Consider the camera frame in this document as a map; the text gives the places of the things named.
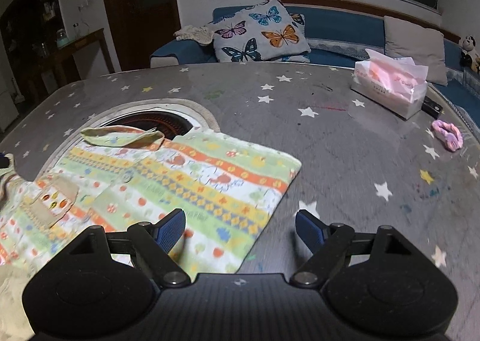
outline hair scrunchie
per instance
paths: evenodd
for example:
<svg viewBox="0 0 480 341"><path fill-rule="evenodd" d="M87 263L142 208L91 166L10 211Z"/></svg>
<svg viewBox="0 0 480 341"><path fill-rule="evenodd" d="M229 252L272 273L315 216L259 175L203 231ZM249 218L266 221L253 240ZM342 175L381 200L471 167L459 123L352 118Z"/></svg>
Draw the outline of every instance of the hair scrunchie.
<svg viewBox="0 0 480 341"><path fill-rule="evenodd" d="M462 148L462 134L452 123L435 120L431 123L431 127L434 130L436 137L445 142L448 150L455 151Z"/></svg>

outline brown wooden door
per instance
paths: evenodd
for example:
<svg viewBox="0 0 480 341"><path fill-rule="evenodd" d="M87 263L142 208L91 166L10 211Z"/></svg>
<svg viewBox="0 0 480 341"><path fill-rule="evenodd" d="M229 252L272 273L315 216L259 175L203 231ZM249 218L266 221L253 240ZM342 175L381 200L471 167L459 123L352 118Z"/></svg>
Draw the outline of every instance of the brown wooden door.
<svg viewBox="0 0 480 341"><path fill-rule="evenodd" d="M121 69L150 67L150 54L180 28L176 0L104 0Z"/></svg>

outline crumpled beige cloth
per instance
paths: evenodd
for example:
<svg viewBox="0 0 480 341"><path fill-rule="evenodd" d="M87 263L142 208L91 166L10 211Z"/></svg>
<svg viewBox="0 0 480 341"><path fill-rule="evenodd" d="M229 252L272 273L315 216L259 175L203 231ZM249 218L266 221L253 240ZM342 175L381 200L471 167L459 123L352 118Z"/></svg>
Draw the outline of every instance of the crumpled beige cloth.
<svg viewBox="0 0 480 341"><path fill-rule="evenodd" d="M186 25L179 31L174 33L177 40L194 40L202 46L208 46L213 41L214 32L207 26L194 27L192 25Z"/></svg>
<svg viewBox="0 0 480 341"><path fill-rule="evenodd" d="M23 289L29 280L23 269L0 267L0 341L25 341L35 335L22 305Z"/></svg>

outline stuffed animal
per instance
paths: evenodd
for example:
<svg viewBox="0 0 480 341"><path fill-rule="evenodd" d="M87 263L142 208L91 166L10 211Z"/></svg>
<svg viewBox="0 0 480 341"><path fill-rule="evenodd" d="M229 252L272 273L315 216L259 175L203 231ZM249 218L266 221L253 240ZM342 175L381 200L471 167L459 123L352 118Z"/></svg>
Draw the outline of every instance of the stuffed animal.
<svg viewBox="0 0 480 341"><path fill-rule="evenodd" d="M476 73L480 73L480 57L475 49L475 39L473 36L465 37L460 43L462 46L462 57L460 65L472 69Z"/></svg>

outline sofa backrest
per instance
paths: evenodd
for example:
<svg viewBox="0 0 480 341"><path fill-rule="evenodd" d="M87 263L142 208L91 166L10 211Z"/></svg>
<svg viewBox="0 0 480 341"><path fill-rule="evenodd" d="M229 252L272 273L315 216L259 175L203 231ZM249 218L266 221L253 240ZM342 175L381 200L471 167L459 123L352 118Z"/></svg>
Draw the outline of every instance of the sofa backrest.
<svg viewBox="0 0 480 341"><path fill-rule="evenodd" d="M238 12L245 7L246 5L216 8L213 11L213 20ZM337 9L289 5L285 8L289 13L305 15L305 36L308 39L332 40L385 48L383 18ZM444 39L444 50L445 65L462 71L460 46Z"/></svg>

